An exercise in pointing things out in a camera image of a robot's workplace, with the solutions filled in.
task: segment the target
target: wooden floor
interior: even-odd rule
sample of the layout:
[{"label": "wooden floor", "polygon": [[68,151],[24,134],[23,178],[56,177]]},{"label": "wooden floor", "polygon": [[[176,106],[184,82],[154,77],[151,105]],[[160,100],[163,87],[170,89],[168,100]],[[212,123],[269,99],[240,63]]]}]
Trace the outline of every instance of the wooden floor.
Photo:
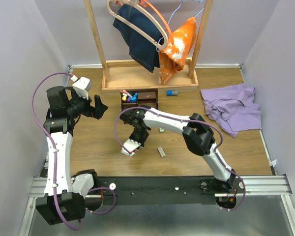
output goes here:
[{"label": "wooden floor", "polygon": [[[71,174],[85,169],[95,169],[100,176],[197,176],[211,175],[205,161],[192,154],[184,139],[178,134],[154,128],[134,157],[121,154],[121,147],[114,135],[114,122],[121,112],[120,95],[104,95],[101,92],[102,69],[74,69],[73,73],[92,79],[90,96],[98,94],[108,106],[103,118],[81,117],[74,129],[71,149]],[[212,89],[243,82],[238,68],[197,69],[200,89]],[[205,120],[216,125],[204,115],[205,109],[199,91],[180,92],[178,96],[159,94],[159,109],[177,115],[201,114]],[[118,136],[125,142],[133,128],[118,121]],[[259,130],[241,131],[236,138],[225,132],[224,143],[219,148],[224,159],[240,175],[270,175],[270,167]],[[157,148],[161,146],[166,157],[161,158]]]}]

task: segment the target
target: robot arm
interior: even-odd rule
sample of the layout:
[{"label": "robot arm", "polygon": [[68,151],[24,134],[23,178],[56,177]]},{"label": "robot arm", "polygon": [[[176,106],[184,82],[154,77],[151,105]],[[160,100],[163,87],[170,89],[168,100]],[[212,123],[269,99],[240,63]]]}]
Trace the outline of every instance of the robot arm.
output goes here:
[{"label": "robot arm", "polygon": [[215,179],[223,188],[231,189],[235,176],[226,170],[232,170],[232,168],[225,162],[220,152],[218,150],[215,152],[213,151],[216,147],[216,143],[211,128],[200,123],[183,121],[204,121],[199,114],[194,113],[192,116],[177,116],[161,112],[148,106],[143,107],[147,108],[148,111],[145,109],[130,110],[120,116],[120,119],[123,120],[124,123],[134,126],[134,131],[124,143],[124,147],[130,153],[122,148],[121,152],[123,154],[133,156],[135,151],[143,147],[148,138],[148,130],[150,130],[151,127],[170,130],[184,137],[187,148],[192,153],[202,156],[212,169]]},{"label": "robot arm", "polygon": [[[50,108],[48,109],[45,129],[55,141],[54,150],[51,140],[48,143],[48,176],[44,197],[36,199],[36,209],[48,222],[53,225],[61,223],[54,203],[54,167],[57,152],[57,199],[64,217],[68,220],[82,219],[85,216],[85,197],[90,189],[99,187],[95,170],[78,172],[72,183],[70,176],[70,151],[73,140],[75,119],[80,115],[100,119],[107,106],[102,104],[98,95],[94,96],[95,107],[91,106],[88,91],[91,81],[85,77],[73,77],[72,87],[57,86],[47,90]],[[71,91],[69,100],[66,90]]]}]

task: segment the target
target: jeans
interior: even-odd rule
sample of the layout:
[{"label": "jeans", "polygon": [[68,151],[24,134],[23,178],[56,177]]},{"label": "jeans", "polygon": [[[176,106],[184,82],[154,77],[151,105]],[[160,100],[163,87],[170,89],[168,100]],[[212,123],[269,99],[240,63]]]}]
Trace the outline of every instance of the jeans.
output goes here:
[{"label": "jeans", "polygon": [[[119,9],[118,15],[143,30],[155,41],[158,42],[162,37],[152,21],[134,7],[124,4]],[[155,66],[159,68],[159,57],[155,45],[117,18],[113,26],[120,31],[124,41],[129,46],[129,55],[133,60],[150,72],[154,71]]]}]

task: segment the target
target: wooden frame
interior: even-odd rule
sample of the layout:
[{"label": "wooden frame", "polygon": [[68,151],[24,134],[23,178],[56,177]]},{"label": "wooden frame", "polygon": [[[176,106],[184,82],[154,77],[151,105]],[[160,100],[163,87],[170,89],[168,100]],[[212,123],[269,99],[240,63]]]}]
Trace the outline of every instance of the wooden frame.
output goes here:
[{"label": "wooden frame", "polygon": [[119,92],[121,89],[198,89],[199,83],[197,74],[195,72],[195,67],[203,36],[207,27],[207,21],[210,15],[213,0],[206,0],[192,58],[187,59],[184,69],[176,74],[168,83],[166,83],[166,85],[159,84],[159,69],[157,68],[153,73],[150,73],[134,60],[106,61],[91,2],[90,0],[84,0],[84,4],[88,13],[88,19],[100,61],[103,66],[103,92]]}]

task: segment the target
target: orange bag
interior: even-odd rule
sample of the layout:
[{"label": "orange bag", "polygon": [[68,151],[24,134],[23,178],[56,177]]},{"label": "orange bag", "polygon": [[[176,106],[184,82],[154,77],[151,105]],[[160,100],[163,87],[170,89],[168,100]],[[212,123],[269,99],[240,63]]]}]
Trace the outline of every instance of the orange bag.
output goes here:
[{"label": "orange bag", "polygon": [[174,44],[168,44],[158,53],[160,64],[159,83],[166,84],[175,74],[183,70],[186,58],[197,37],[197,21],[189,18],[179,29],[173,32]]}]

